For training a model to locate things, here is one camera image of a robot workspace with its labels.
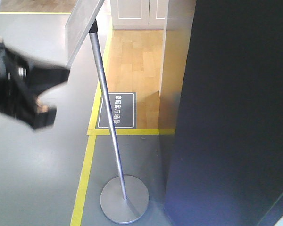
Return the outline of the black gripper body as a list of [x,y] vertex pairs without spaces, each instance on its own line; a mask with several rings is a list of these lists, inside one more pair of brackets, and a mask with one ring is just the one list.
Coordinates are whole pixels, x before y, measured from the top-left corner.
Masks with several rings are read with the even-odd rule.
[[19,75],[21,67],[8,55],[0,39],[0,113],[24,122],[36,122],[36,98]]

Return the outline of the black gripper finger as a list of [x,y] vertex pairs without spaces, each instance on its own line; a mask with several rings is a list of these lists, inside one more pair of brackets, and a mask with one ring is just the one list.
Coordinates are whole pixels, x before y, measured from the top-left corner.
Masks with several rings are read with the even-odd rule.
[[32,120],[31,126],[33,129],[41,129],[52,126],[55,122],[57,109],[49,108],[47,111],[37,113]]
[[42,61],[30,61],[26,68],[25,84],[34,94],[68,81],[69,68]]

